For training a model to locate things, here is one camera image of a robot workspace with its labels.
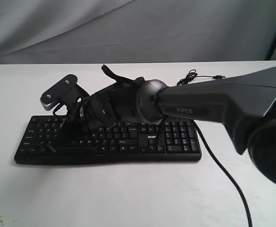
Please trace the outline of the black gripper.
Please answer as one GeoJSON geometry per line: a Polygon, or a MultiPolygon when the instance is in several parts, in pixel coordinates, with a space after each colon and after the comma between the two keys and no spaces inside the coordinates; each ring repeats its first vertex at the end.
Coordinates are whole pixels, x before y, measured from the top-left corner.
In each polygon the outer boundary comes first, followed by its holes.
{"type": "Polygon", "coordinates": [[[84,135],[102,126],[134,121],[134,86],[108,86],[92,95],[74,86],[67,100],[67,118],[47,144],[50,153],[68,144],[67,134],[84,135]]]}

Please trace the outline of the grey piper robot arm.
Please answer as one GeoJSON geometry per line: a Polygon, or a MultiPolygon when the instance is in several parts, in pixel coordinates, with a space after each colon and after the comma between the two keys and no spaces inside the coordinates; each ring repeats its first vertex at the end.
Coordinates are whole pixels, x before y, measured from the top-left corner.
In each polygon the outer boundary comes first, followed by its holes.
{"type": "Polygon", "coordinates": [[[66,106],[63,136],[79,136],[116,122],[158,124],[189,119],[221,123],[238,154],[276,184],[276,66],[247,75],[173,87],[142,77],[129,79],[102,71],[114,83],[92,95],[75,75],[62,78],[41,97],[47,111],[66,106]]]}

